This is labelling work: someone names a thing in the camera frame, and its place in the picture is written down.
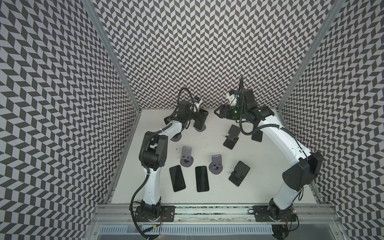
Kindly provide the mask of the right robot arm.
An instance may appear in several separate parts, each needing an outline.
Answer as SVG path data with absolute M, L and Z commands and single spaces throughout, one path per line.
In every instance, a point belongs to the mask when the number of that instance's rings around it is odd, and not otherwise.
M 233 120 L 238 124 L 230 127 L 224 145 L 232 149 L 240 134 L 266 134 L 273 141 L 285 155 L 290 168 L 283 172 L 284 182 L 270 200 L 267 213 L 274 222 L 292 219 L 293 203 L 304 194 L 305 186 L 319 175 L 323 155 L 301 144 L 268 106 L 259 106 L 253 91 L 244 88 L 243 80 L 240 80 L 238 89 L 229 91 L 226 97 L 229 103 L 220 105 L 214 113 L 221 119 Z

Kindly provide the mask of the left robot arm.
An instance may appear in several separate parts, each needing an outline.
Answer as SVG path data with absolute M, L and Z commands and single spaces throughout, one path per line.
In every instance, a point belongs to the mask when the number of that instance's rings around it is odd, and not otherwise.
M 165 166 L 168 155 L 168 142 L 177 142 L 182 137 L 182 131 L 187 130 L 191 121 L 198 132 L 206 129 L 205 121 L 208 112 L 201 109 L 202 99 L 193 97 L 191 91 L 182 87 L 177 95 L 177 106 L 174 111 L 164 118 L 165 127 L 145 133 L 139 151 L 139 161 L 144 168 L 144 182 L 133 193 L 129 204 L 129 211 L 138 233 L 146 240 L 155 240 L 158 236 L 146 233 L 160 227 L 165 213 L 161 210 L 162 197 L 160 194 L 161 170 Z M 142 230 L 138 224 L 136 214 L 143 215 L 147 220 L 160 220 L 160 223 Z

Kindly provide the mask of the teal-edged phone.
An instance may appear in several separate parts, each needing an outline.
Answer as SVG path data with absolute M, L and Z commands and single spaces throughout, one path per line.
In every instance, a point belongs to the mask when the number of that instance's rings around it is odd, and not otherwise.
M 204 109 L 199 109 L 194 118 L 194 128 L 198 132 L 203 132 L 206 129 L 205 121 L 209 115 L 209 112 Z

